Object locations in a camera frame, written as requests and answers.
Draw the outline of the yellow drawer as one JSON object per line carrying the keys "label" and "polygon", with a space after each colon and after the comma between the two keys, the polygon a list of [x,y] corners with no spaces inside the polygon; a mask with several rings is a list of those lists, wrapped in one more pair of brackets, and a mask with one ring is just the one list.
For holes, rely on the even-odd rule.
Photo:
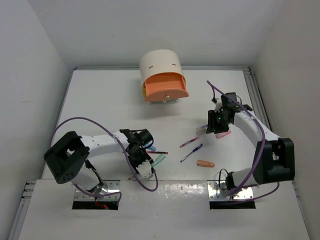
{"label": "yellow drawer", "polygon": [[146,86],[143,85],[141,89],[142,89],[143,98],[145,99],[146,98]]}

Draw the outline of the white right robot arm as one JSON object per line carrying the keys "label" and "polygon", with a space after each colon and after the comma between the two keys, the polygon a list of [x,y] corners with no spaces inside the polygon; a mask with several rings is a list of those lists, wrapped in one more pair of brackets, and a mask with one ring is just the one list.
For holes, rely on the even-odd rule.
{"label": "white right robot arm", "polygon": [[236,126],[255,147],[252,166],[228,172],[225,186],[228,195],[243,187],[293,181],[296,175],[295,146],[290,138],[282,138],[268,129],[254,114],[253,109],[237,101],[229,92],[212,98],[214,110],[208,111],[207,134],[222,134]]}

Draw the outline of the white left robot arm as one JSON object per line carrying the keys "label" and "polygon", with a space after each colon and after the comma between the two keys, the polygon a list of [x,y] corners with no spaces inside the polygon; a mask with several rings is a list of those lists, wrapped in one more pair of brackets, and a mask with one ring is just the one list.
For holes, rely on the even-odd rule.
{"label": "white left robot arm", "polygon": [[58,184],[68,182],[90,197],[109,196],[90,159],[110,153],[124,153],[133,176],[149,180],[154,175],[153,159],[146,152],[153,137],[147,129],[121,129],[115,133],[85,136],[67,132],[43,158]]}

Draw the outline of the cream drawer cabinet shell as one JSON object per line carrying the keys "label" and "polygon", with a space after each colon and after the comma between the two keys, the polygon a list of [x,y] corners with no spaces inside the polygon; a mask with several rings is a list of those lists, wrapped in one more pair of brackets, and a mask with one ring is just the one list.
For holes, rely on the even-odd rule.
{"label": "cream drawer cabinet shell", "polygon": [[178,73],[184,76],[178,55],[167,49],[153,50],[146,53],[139,62],[141,87],[146,79],[161,73]]}

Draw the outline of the orange top drawer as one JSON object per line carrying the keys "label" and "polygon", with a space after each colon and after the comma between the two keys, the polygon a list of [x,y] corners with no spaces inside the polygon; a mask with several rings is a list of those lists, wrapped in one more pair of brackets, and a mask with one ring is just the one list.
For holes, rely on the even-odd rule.
{"label": "orange top drawer", "polygon": [[184,76],[175,72],[150,76],[143,85],[146,90],[145,102],[167,102],[189,96]]}

